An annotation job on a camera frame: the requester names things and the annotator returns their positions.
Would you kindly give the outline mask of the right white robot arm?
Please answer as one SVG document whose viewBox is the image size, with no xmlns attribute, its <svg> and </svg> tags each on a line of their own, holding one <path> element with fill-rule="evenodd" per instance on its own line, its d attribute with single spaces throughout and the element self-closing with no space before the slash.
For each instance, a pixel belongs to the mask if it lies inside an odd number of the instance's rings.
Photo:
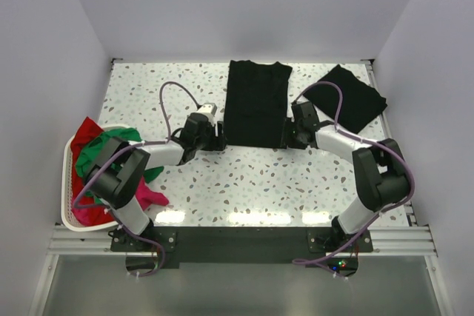
<svg viewBox="0 0 474 316">
<path fill-rule="evenodd" d="M 312 147 L 353 165 L 356 198 L 334 217 L 324 242 L 327 250 L 345 252 L 356 243 L 356 234 L 366 229 L 378 213 L 409 195 L 413 180 L 394 139 L 373 141 L 346 132 L 332 121 L 320 121 L 310 102 L 295 101 L 291 110 L 293 118 L 285 124 L 284 147 Z"/>
</svg>

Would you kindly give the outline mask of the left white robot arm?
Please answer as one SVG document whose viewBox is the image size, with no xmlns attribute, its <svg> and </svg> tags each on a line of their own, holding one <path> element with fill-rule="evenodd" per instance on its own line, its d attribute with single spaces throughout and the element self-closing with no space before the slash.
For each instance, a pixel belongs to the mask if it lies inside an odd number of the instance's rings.
<svg viewBox="0 0 474 316">
<path fill-rule="evenodd" d="M 153 244 L 153 222 L 136 197 L 140 180 L 147 169 L 181 166 L 199 150 L 222 151 L 227 145 L 224 122 L 214 121 L 210 113 L 194 112 L 169 141 L 125 141 L 111 138 L 84 174 L 83 184 L 128 232 L 127 242 L 137 251 Z"/>
</svg>

